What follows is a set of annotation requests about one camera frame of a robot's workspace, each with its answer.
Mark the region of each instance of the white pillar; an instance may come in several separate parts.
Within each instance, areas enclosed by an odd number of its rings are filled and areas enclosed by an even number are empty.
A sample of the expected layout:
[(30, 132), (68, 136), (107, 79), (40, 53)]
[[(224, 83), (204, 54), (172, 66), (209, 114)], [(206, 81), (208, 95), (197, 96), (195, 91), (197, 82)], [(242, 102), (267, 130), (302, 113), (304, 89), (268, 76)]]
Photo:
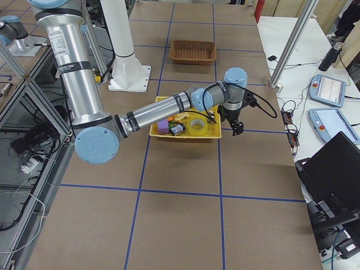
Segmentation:
[(110, 39), (116, 54), (109, 90), (146, 92), (150, 66), (137, 60), (124, 0), (101, 0)]

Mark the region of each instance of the blue joint cap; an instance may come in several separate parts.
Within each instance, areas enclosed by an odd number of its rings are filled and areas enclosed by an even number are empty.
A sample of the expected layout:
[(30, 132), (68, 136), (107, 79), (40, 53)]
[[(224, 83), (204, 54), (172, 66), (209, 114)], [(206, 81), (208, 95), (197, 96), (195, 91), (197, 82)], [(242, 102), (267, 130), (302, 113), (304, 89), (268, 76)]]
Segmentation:
[(69, 0), (28, 0), (30, 4), (43, 9), (57, 8), (68, 3), (68, 1)]
[(3, 21), (4, 23), (20, 23), (20, 19), (16, 17), (15, 15), (7, 15), (0, 18), (0, 21)]
[(86, 33), (86, 31), (88, 30), (88, 25), (87, 24), (84, 24), (82, 26), (80, 26), (80, 30), (83, 34)]
[(111, 160), (119, 149), (119, 140), (111, 130), (90, 127), (82, 130), (75, 139), (78, 156), (90, 164), (103, 164)]
[(191, 93), (191, 102), (194, 105), (195, 109), (198, 111), (205, 111), (205, 107), (207, 110), (211, 109), (214, 105), (213, 97), (210, 95), (209, 92), (204, 94), (205, 89), (198, 88), (197, 90)]
[(241, 87), (246, 87), (248, 84), (248, 74), (244, 69), (232, 67), (225, 72), (224, 80), (227, 83), (233, 83)]
[(4, 35), (0, 35), (0, 42), (2, 44), (4, 44), (5, 46), (10, 45), (11, 40), (9, 40), (7, 37), (5, 37)]

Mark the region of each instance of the purple block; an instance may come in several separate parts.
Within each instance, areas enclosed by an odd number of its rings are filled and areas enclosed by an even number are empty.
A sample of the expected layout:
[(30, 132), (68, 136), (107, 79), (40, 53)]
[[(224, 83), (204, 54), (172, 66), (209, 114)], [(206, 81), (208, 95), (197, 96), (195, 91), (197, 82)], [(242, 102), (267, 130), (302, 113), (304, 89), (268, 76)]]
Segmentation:
[(167, 119), (161, 120), (157, 123), (157, 132), (159, 135), (170, 133)]

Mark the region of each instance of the power adapter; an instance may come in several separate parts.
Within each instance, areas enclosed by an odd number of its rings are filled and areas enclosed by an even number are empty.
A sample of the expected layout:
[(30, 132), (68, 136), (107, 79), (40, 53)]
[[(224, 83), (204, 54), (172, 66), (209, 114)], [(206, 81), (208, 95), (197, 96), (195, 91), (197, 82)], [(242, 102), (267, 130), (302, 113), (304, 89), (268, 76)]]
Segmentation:
[(10, 145), (18, 155), (21, 155), (23, 152), (29, 149), (23, 138), (14, 140), (10, 143)]

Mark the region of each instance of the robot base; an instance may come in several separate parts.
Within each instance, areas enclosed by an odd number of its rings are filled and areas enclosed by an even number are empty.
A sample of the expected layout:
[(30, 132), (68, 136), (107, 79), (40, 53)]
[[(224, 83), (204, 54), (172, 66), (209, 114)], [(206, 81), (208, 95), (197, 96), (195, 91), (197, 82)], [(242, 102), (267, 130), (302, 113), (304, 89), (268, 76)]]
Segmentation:
[(151, 66), (142, 66), (135, 55), (116, 57), (110, 91), (146, 92)]
[[(30, 38), (33, 40), (33, 43), (35, 44), (42, 44), (44, 43), (47, 38), (41, 38), (41, 37), (34, 37), (30, 35)], [(36, 54), (38, 53), (38, 51), (42, 48), (42, 46), (33, 46), (32, 48), (27, 49), (26, 51), (21, 51), (17, 44), (14, 43), (13, 45), (11, 45), (11, 47), (9, 48), (9, 51), (11, 52), (11, 54), (13, 56), (29, 56), (29, 57), (34, 57), (36, 56)]]

